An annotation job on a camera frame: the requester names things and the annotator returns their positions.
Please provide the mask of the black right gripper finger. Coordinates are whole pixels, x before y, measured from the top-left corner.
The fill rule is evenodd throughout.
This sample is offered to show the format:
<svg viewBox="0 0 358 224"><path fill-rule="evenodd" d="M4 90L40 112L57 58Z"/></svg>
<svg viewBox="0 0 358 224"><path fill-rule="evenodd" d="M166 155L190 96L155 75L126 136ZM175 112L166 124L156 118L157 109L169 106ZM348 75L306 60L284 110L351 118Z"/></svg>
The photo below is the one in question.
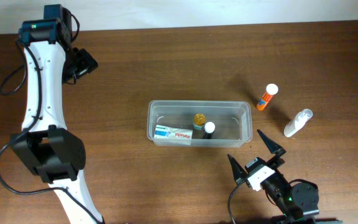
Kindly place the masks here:
<svg viewBox="0 0 358 224"><path fill-rule="evenodd" d="M246 181L248 173L244 170L244 168L237 162L237 160L232 157L230 154L227 155L232 173L233 178L236 184L243 184Z"/></svg>
<svg viewBox="0 0 358 224"><path fill-rule="evenodd" d="M282 156L286 153L286 150L281 145L267 137L260 129L257 132L271 154Z"/></svg>

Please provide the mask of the white spray bottle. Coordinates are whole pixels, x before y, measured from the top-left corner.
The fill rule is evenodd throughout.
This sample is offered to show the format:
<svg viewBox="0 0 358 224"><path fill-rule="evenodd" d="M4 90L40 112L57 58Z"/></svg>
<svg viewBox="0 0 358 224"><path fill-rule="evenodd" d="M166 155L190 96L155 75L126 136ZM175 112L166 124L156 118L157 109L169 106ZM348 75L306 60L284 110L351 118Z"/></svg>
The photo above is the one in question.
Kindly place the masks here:
<svg viewBox="0 0 358 224"><path fill-rule="evenodd" d="M286 126L284 129L285 137L291 137L298 132L308 120L313 117L313 112L310 109L304 109L299 112Z"/></svg>

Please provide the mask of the dark brown syrup bottle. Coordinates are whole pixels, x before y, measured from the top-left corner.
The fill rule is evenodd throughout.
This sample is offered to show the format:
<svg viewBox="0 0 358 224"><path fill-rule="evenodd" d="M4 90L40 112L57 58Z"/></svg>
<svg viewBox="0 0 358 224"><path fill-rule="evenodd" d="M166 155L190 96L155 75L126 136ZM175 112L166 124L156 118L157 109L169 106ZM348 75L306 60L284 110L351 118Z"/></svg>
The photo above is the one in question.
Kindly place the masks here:
<svg viewBox="0 0 358 224"><path fill-rule="evenodd" d="M209 121L204 125L202 139L212 139L216 126L213 122Z"/></svg>

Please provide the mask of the orange tube white cap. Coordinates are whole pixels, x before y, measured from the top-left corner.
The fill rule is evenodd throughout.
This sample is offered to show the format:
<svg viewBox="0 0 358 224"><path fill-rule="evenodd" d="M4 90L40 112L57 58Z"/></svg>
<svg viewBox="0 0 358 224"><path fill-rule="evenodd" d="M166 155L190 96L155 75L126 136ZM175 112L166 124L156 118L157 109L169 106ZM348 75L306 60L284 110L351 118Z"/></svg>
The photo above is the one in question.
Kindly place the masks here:
<svg viewBox="0 0 358 224"><path fill-rule="evenodd" d="M263 111L265 107L268 105L270 100L274 95L278 93L278 86L274 83L270 83L265 88L265 93L262 95L258 103L256 104L256 108L259 111Z"/></svg>

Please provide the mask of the gold lid balm jar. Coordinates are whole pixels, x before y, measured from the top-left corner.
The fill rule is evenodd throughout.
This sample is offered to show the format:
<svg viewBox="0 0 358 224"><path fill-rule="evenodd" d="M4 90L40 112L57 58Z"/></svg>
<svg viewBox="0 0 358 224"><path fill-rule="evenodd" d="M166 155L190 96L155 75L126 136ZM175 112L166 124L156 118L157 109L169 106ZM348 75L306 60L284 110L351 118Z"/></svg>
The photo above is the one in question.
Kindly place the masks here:
<svg viewBox="0 0 358 224"><path fill-rule="evenodd" d="M206 124L206 116L204 114L198 113L193 118L193 127L196 130L202 130L203 126Z"/></svg>

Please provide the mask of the white Panadol medicine box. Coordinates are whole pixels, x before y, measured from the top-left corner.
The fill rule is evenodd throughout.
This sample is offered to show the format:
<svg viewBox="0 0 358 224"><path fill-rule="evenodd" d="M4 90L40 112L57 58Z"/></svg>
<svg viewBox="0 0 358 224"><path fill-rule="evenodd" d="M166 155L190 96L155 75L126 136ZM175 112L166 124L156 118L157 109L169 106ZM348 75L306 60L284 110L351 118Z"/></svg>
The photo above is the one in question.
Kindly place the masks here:
<svg viewBox="0 0 358 224"><path fill-rule="evenodd" d="M178 129L168 126L156 125L154 131L155 139L164 139L169 143L190 145L193 131L190 129Z"/></svg>

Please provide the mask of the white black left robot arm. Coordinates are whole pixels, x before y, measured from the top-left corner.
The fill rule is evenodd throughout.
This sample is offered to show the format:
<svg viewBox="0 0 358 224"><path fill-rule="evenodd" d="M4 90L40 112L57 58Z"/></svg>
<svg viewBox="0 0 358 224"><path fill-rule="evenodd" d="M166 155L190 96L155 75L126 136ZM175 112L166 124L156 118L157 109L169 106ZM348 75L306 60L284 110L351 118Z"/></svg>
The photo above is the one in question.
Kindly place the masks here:
<svg viewBox="0 0 358 224"><path fill-rule="evenodd" d="M63 115L62 86L98 66L85 49L72 46L77 22L67 8L52 4L42 19L22 23L16 45L24 60L27 104L21 132L8 145L56 193L71 223L104 223L85 182L85 146L67 130Z"/></svg>

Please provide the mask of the clear plastic container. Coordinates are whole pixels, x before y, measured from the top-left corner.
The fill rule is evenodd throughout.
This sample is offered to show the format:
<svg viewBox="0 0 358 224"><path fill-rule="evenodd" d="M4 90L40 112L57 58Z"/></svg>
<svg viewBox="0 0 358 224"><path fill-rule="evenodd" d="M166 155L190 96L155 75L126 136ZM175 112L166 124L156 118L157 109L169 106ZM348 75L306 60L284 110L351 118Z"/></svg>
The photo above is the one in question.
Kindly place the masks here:
<svg viewBox="0 0 358 224"><path fill-rule="evenodd" d="M147 136L158 146L240 147L252 139L250 106L243 101L154 100Z"/></svg>

